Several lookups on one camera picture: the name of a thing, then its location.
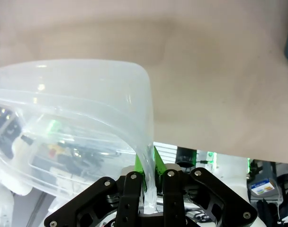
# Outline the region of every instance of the transparent plastic container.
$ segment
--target transparent plastic container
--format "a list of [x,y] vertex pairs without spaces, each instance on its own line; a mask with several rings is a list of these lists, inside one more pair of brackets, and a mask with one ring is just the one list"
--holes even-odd
[[152,142],[150,83],[137,64],[0,68],[0,166],[17,181],[69,199],[103,176],[117,179],[137,153],[153,188]]

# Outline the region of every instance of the black metal bracket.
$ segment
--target black metal bracket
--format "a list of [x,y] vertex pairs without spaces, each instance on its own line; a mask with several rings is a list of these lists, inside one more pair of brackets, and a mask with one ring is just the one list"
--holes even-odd
[[142,214],[143,176],[130,172],[117,181],[102,177],[59,210],[45,227],[94,227],[117,211],[115,227],[197,227],[185,216],[184,199],[207,213],[217,227],[249,227],[257,211],[204,168],[186,174],[173,169],[162,175],[164,212]]

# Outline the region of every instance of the beige ceiling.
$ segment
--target beige ceiling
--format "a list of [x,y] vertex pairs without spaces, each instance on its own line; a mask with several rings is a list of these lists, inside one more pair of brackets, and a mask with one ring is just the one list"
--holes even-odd
[[0,66],[131,61],[155,141],[288,162],[288,0],[0,0]]

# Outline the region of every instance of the label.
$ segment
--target label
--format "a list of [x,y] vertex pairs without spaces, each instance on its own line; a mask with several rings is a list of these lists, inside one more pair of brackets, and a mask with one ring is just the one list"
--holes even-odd
[[251,189],[257,195],[262,195],[266,192],[274,190],[275,187],[270,183],[269,179],[257,182],[251,185]]

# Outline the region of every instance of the bolt head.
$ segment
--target bolt head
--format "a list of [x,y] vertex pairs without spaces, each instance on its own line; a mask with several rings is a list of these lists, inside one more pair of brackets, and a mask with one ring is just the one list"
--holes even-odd
[[252,216],[252,215],[251,215],[249,212],[243,213],[243,217],[244,217],[245,219],[250,219],[251,216]]
[[168,175],[168,176],[174,176],[174,171],[169,171],[169,172],[167,173],[167,175]]
[[57,222],[56,221],[52,221],[49,224],[50,227],[56,227],[57,226]]
[[199,171],[199,170],[195,171],[196,176],[201,176],[201,174],[202,174],[201,171]]

